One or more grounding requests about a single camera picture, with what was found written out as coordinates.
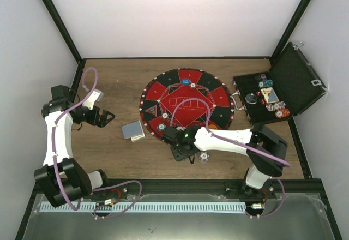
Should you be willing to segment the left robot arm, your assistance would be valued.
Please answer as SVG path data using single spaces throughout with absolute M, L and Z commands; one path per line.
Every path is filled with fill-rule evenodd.
M 73 124 L 103 128 L 115 118 L 94 105 L 102 99 L 103 92 L 95 89 L 82 104 L 73 104 L 67 86 L 52 87 L 51 95 L 41 110 L 47 127 L 47 150 L 42 168 L 34 172 L 36 183 L 53 207 L 80 200 L 92 192 L 101 199 L 108 197 L 112 186 L 105 172 L 86 172 L 74 159 L 71 144 Z

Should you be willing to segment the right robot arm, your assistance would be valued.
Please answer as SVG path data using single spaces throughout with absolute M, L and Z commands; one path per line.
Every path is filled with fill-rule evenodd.
M 283 169 L 290 167 L 285 160 L 287 142 L 263 124 L 244 130 L 214 130 L 189 126 L 186 129 L 162 125 L 161 140 L 170 145 L 176 161 L 188 158 L 192 163 L 198 155 L 202 162 L 209 159 L 210 151 L 238 153 L 248 157 L 248 168 L 242 191 L 249 198 L 256 197 L 265 182 L 281 177 Z

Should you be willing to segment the teal poker chip stack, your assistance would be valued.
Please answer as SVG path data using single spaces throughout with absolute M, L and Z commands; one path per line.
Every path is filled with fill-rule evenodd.
M 166 129 L 166 124 L 164 124 L 164 123 L 158 124 L 157 129 L 159 131 L 164 131 Z

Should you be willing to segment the blue small blind button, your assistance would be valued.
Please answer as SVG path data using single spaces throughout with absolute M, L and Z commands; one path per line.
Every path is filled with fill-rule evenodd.
M 188 78 L 181 79 L 181 84 L 183 86 L 189 86 L 191 84 L 191 81 Z

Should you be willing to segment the brown poker chip stack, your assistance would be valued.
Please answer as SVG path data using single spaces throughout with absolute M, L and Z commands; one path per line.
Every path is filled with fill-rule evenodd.
M 163 114 L 161 115 L 161 117 L 162 117 L 163 119 L 168 119 L 169 114 L 168 114 L 168 113 L 163 113 Z

